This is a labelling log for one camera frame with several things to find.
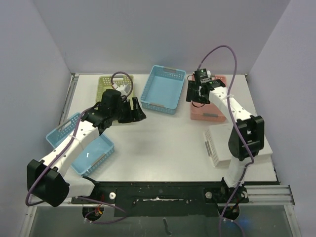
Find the gray floor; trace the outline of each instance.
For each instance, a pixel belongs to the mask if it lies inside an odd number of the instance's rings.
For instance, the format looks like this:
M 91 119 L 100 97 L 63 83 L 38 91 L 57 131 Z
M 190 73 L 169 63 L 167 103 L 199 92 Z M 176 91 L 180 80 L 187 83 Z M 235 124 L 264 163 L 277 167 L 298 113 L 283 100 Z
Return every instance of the gray floor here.
M 111 220 L 113 210 L 106 208 L 100 221 Z M 167 217 L 173 237 L 216 237 L 219 218 L 204 216 Z M 247 237 L 293 236 L 283 206 L 242 206 L 237 219 Z M 31 237 L 167 237 L 163 217 L 129 217 L 112 225 L 83 223 L 81 207 L 39 207 Z M 222 225 L 222 237 L 241 237 L 234 223 Z

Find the white table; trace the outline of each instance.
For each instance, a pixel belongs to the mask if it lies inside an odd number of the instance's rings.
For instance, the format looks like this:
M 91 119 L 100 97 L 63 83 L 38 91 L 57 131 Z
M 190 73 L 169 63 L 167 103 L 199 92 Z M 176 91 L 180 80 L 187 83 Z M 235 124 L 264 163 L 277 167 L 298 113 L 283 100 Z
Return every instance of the white table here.
M 95 104 L 100 76 L 79 76 L 68 117 Z M 226 77 L 229 84 L 232 75 Z M 134 75 L 134 95 L 139 100 L 147 78 Z M 107 129 L 105 135 L 114 142 L 115 152 L 90 177 L 97 181 L 220 181 L 227 168 L 212 166 L 202 134 L 212 123 L 190 119 L 186 90 L 187 81 L 173 116 L 144 109 L 147 119 Z M 256 114 L 244 75 L 236 76 L 232 94 Z M 69 169 L 65 178 L 75 175 Z M 245 180 L 276 181 L 271 157 L 250 166 Z

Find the light blue basket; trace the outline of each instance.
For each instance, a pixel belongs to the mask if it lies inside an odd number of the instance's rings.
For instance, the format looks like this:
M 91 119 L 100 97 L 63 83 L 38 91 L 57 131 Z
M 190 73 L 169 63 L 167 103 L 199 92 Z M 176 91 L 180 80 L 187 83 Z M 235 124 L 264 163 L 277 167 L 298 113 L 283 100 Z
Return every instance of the light blue basket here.
M 183 70 L 153 66 L 141 97 L 142 107 L 175 114 L 185 75 Z
M 80 113 L 73 115 L 62 125 L 55 128 L 46 140 L 53 148 L 58 147 L 72 133 Z M 87 176 L 114 152 L 114 143 L 103 134 L 93 140 L 72 163 L 72 168 L 79 175 Z

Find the gray wall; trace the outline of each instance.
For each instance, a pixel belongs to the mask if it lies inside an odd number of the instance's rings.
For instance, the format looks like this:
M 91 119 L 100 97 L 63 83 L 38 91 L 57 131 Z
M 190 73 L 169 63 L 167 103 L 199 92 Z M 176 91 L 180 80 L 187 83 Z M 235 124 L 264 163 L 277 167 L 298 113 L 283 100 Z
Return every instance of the gray wall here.
M 71 72 L 194 71 L 220 44 L 247 73 L 289 0 L 33 0 Z M 228 50 L 206 62 L 232 73 Z
M 48 152 L 70 73 L 30 0 L 0 7 L 0 236 L 18 236 L 26 207 L 26 165 Z
M 280 180 L 290 184 L 304 237 L 316 235 L 316 1 L 292 0 L 250 72 Z

